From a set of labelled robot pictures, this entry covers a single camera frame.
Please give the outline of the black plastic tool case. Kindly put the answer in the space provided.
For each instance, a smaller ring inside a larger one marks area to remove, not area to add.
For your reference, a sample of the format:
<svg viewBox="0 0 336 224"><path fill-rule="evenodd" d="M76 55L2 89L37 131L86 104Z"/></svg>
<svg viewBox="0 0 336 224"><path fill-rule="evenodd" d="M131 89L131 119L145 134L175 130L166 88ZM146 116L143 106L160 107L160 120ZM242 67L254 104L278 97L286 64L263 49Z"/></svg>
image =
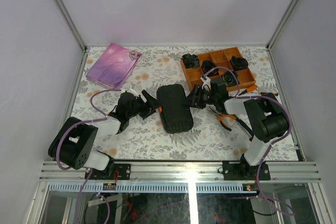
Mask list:
<svg viewBox="0 0 336 224"><path fill-rule="evenodd" d="M185 105L185 91L180 84L161 86L156 92L159 114L165 131L169 134L187 132L194 126L190 107Z"/></svg>

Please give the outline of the orange black long-nose pliers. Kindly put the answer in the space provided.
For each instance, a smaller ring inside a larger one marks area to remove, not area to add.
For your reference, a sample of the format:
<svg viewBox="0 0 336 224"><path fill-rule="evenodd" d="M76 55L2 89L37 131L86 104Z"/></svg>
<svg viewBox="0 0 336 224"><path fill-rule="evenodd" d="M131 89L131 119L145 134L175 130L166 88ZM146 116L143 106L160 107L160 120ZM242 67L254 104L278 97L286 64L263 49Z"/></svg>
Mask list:
<svg viewBox="0 0 336 224"><path fill-rule="evenodd" d="M225 119L232 119L233 121L237 120L237 117L231 114L223 114L223 113L219 113L216 110L214 110L213 108L210 108L210 110L216 115L217 120L220 122L221 126L231 132L232 129L225 123Z"/></svg>

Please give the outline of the black orange handled screwdriver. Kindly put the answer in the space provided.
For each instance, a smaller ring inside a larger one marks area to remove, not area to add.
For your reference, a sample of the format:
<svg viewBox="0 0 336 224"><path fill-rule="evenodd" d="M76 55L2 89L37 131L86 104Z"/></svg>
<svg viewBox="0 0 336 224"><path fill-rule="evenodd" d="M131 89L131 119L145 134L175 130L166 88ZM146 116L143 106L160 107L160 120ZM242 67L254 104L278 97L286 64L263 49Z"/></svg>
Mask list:
<svg viewBox="0 0 336 224"><path fill-rule="evenodd" d="M236 122L242 127L242 129L246 132L246 134L249 136L249 140L252 141L254 137L254 133L252 129L239 117L236 116Z"/></svg>

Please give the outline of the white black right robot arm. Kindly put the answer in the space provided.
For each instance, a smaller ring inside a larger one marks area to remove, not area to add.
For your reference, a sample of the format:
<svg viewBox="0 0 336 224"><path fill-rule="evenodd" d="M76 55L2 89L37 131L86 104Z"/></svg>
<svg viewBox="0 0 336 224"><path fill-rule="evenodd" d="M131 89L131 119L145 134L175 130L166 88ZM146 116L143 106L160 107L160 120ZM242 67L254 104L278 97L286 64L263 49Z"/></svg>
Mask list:
<svg viewBox="0 0 336 224"><path fill-rule="evenodd" d="M233 97L218 79L211 80L207 89L194 85L182 104L198 109L213 105L213 112L225 130L231 131L231 128L224 118L231 118L248 133L251 144L241 155L240 162L233 165L233 174L245 179L253 178L258 170L266 167L264 160L272 143L291 130L291 120L273 93Z"/></svg>

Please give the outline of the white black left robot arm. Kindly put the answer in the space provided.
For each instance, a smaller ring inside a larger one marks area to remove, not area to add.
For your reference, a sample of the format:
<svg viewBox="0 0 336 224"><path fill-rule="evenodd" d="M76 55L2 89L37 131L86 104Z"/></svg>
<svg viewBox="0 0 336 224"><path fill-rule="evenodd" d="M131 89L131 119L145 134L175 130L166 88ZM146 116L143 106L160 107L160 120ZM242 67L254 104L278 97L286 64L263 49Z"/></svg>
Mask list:
<svg viewBox="0 0 336 224"><path fill-rule="evenodd" d="M103 179L109 179L115 172L114 158L93 149L96 138L120 134L128 127L131 118L146 119L159 107L158 100L145 90L140 94L132 89L123 90L111 112L93 107L102 118L80 120L72 116L66 119L49 146L48 156L56 160L62 170L85 167L95 169Z"/></svg>

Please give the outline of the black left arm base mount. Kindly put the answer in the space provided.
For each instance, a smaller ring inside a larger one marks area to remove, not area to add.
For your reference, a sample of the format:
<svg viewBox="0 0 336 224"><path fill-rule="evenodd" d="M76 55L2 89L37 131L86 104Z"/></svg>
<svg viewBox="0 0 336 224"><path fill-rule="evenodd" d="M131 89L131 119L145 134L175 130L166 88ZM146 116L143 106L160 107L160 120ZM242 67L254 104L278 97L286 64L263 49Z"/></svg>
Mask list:
<svg viewBox="0 0 336 224"><path fill-rule="evenodd" d="M131 164L114 163L105 170L93 169L90 180L129 180L131 175Z"/></svg>

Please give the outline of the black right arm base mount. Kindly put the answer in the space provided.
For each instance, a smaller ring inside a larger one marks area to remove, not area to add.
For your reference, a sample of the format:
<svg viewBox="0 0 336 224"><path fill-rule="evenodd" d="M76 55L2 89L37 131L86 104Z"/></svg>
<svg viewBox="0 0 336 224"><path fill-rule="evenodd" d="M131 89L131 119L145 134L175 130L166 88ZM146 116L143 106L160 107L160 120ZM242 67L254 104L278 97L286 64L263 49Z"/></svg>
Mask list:
<svg viewBox="0 0 336 224"><path fill-rule="evenodd" d="M250 166L246 162L222 161L222 169L222 174L225 180L248 181L256 180L258 165ZM266 162L262 163L258 178L261 181L268 181L271 179L269 167Z"/></svg>

